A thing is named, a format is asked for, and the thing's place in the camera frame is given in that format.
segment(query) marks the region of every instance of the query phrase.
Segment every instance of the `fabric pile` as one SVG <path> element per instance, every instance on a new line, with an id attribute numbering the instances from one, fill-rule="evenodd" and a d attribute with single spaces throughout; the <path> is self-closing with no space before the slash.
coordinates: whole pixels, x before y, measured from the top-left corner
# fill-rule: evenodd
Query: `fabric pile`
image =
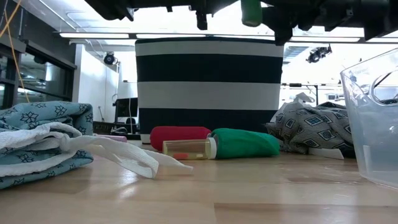
<path id="1" fill-rule="evenodd" d="M 290 103 L 266 127 L 269 134 L 284 142 L 282 151 L 306 154 L 311 147 L 340 149 L 354 155 L 347 110 L 341 105 L 327 102 L 308 107 Z"/>
<path id="2" fill-rule="evenodd" d="M 39 144 L 40 141 L 37 141 L 37 144 L 18 145 L 21 140 L 27 139 L 29 134 L 32 135 L 33 132 L 26 130 L 55 122 L 75 127 L 77 130 L 61 131 L 71 137 L 82 134 L 92 135 L 93 109 L 87 104 L 48 102 L 19 104 L 0 111 L 0 189 L 59 175 L 93 161 L 91 154 L 84 150 L 77 150 L 75 154 L 67 154 L 65 157 L 59 147 L 42 145 Z M 50 130 L 45 130 L 43 128 L 42 133 L 44 138 L 47 138 L 45 134 Z M 40 172 L 20 175 L 5 172 L 6 169 L 19 172 L 22 164 L 40 163 L 58 158 L 58 164 Z"/>
<path id="3" fill-rule="evenodd" d="M 0 111 L 0 189 L 53 177 L 105 157 L 154 178 L 159 165 L 183 167 L 175 159 L 93 134 L 91 105 L 25 103 Z"/>

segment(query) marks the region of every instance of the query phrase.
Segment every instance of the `white strap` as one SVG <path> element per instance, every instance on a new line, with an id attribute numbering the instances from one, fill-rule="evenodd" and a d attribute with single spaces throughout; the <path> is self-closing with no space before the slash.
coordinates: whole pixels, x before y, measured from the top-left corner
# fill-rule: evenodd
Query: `white strap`
<path id="1" fill-rule="evenodd" d="M 52 132 L 50 128 L 64 129 L 72 132 L 75 138 L 59 132 Z M 159 165 L 175 166 L 192 170 L 172 157 L 143 150 L 125 142 L 118 142 L 98 136 L 82 136 L 76 129 L 66 124 L 49 123 L 41 125 L 34 130 L 9 131 L 0 133 L 0 139 L 7 139 L 2 147 L 28 147 L 29 150 L 38 151 L 59 147 L 63 153 L 44 161 L 0 165 L 0 177 L 7 175 L 24 175 L 49 169 L 71 158 L 77 150 L 84 149 L 94 155 L 109 159 L 122 167 L 139 175 L 154 178 Z"/>

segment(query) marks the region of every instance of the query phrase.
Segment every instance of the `black camera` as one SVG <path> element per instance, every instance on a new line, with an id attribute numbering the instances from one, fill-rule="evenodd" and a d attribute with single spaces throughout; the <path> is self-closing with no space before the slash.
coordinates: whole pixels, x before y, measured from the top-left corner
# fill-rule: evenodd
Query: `black camera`
<path id="1" fill-rule="evenodd" d="M 118 62 L 118 59 L 114 56 L 114 52 L 107 52 L 104 57 L 104 63 L 107 65 L 114 65 Z"/>
<path id="2" fill-rule="evenodd" d="M 331 54 L 332 50 L 329 47 L 317 47 L 310 52 L 310 56 L 305 59 L 308 63 L 317 63 L 320 59 L 325 58 L 326 55 Z"/>

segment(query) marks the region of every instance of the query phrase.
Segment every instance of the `light blue floral towel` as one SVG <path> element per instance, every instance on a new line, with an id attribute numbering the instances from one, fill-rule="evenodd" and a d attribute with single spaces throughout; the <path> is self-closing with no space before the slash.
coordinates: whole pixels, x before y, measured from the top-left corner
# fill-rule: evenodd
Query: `light blue floral towel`
<path id="1" fill-rule="evenodd" d="M 0 111 L 0 134 L 5 131 L 31 130 L 42 124 L 60 122 L 73 126 L 83 135 L 93 134 L 93 108 L 88 104 L 68 102 L 46 102 L 46 103 L 23 103 L 15 105 L 8 110 Z M 61 130 L 72 137 L 72 133 Z M 1 166 L 11 164 L 23 164 L 30 162 L 44 161 L 61 154 L 59 147 L 31 151 L 29 147 L 0 148 L 0 169 Z M 89 152 L 79 150 L 72 157 L 54 167 L 42 172 L 34 172 L 26 175 L 0 177 L 0 189 L 23 184 L 33 180 L 53 177 L 77 167 L 89 164 L 93 157 Z"/>

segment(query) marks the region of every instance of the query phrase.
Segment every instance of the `yellow cable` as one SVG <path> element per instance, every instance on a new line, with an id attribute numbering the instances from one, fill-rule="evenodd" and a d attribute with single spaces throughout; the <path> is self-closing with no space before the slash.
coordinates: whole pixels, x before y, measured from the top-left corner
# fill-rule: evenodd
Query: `yellow cable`
<path id="1" fill-rule="evenodd" d="M 11 22 L 12 19 L 14 18 L 15 13 L 17 13 L 18 8 L 19 8 L 19 6 L 21 5 L 21 1 L 22 1 L 22 0 L 19 0 L 19 1 L 18 1 L 17 6 L 15 7 L 14 11 L 12 12 L 12 14 L 11 14 L 11 16 L 10 16 L 10 20 L 9 20 L 8 22 L 6 21 L 6 26 L 5 26 L 5 27 L 3 28 L 3 30 L 1 31 L 0 37 L 2 37 L 2 35 L 5 33 L 6 29 L 9 27 L 10 22 Z M 4 15 L 5 15 L 6 18 L 7 18 L 7 13 L 6 13 L 6 10 L 5 10 L 5 9 L 4 9 Z"/>
<path id="2" fill-rule="evenodd" d="M 15 55 L 14 44 L 12 43 L 11 31 L 10 31 L 10 27 L 9 27 L 9 23 L 8 23 L 9 20 L 8 20 L 8 18 L 7 18 L 7 11 L 6 11 L 6 10 L 4 10 L 4 17 L 6 18 L 6 22 L 7 22 L 7 24 L 6 24 L 6 26 L 7 26 L 6 29 L 7 29 L 7 31 L 8 31 L 8 37 L 9 37 L 9 39 L 10 39 L 10 44 L 11 44 L 12 57 L 14 57 L 15 66 L 17 67 L 18 77 L 19 77 L 19 80 L 21 81 L 22 89 L 24 89 L 24 93 L 25 93 L 25 96 L 26 96 L 26 100 L 27 100 L 28 103 L 30 103 L 29 97 L 27 96 L 27 92 L 26 92 L 26 90 L 25 90 L 24 82 L 22 81 L 21 73 L 20 73 L 20 71 L 19 71 L 18 60 L 17 60 L 17 57 L 16 57 L 16 55 Z"/>

